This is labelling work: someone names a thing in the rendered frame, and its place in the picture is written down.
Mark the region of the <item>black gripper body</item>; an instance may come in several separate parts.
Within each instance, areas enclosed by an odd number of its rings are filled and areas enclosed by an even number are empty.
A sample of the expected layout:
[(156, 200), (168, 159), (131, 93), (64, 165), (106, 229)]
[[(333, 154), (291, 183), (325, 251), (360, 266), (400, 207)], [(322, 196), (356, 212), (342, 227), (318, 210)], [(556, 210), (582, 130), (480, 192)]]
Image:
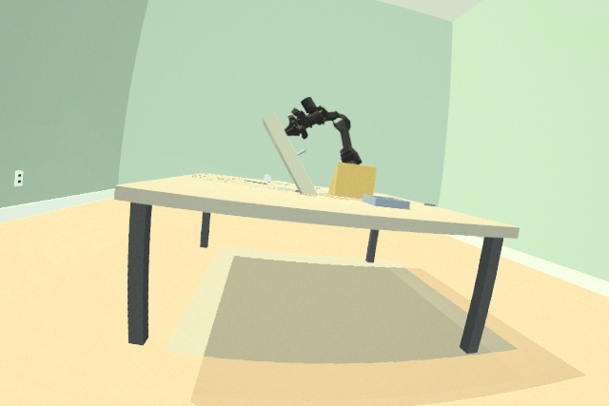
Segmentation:
[(299, 134), (302, 133), (302, 138), (303, 139), (307, 138), (308, 134), (307, 134), (306, 128), (313, 126), (313, 122), (312, 122), (310, 116), (308, 115), (308, 117), (302, 123), (300, 123), (300, 120), (296, 119), (293, 115), (289, 115), (287, 118), (293, 125), (296, 126)]

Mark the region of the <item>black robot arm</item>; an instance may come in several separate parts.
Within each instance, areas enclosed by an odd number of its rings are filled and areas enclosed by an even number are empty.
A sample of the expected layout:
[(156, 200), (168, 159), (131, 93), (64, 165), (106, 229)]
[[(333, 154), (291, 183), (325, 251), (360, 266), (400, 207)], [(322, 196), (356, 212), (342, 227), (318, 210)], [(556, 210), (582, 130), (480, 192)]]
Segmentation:
[[(324, 107), (316, 106), (311, 97), (303, 99), (301, 103), (306, 113), (308, 113), (308, 115), (310, 116), (313, 125), (321, 126), (324, 125), (325, 122), (332, 121), (334, 127), (341, 132), (344, 147), (340, 151), (342, 156), (342, 162), (348, 164), (361, 164), (362, 161), (357, 151), (354, 150), (351, 146), (348, 133), (350, 129), (349, 119), (345, 115), (340, 114), (337, 111), (328, 112)], [(305, 115), (302, 110), (298, 110), (296, 107), (291, 110), (291, 113), (296, 116), (297, 119), (300, 120), (300, 123), (304, 122), (305, 119), (308, 117), (308, 115)], [(341, 118), (341, 120), (337, 124), (335, 124), (334, 121), (338, 117)]]

